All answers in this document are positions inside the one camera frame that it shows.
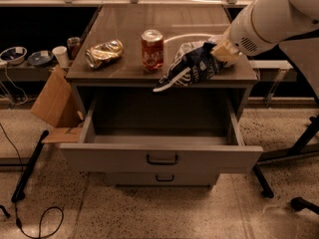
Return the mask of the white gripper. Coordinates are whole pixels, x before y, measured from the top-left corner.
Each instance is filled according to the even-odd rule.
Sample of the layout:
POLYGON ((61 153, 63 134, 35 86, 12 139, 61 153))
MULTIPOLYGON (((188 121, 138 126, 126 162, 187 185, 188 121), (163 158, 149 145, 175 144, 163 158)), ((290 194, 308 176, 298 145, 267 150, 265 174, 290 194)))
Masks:
POLYGON ((242 9, 224 33, 227 40, 219 40, 210 52, 225 67, 235 64, 240 52, 246 56, 257 56, 274 47, 257 34, 252 20, 253 9, 254 4, 242 9))

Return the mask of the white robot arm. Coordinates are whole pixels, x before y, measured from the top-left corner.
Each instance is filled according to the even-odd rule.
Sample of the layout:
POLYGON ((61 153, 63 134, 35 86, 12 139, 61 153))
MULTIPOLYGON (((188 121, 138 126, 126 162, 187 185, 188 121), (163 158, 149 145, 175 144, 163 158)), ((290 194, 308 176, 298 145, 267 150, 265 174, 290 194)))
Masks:
POLYGON ((288 61, 299 82, 286 91, 318 96, 319 0, 254 0, 243 8, 211 50, 226 66, 240 55, 288 61))

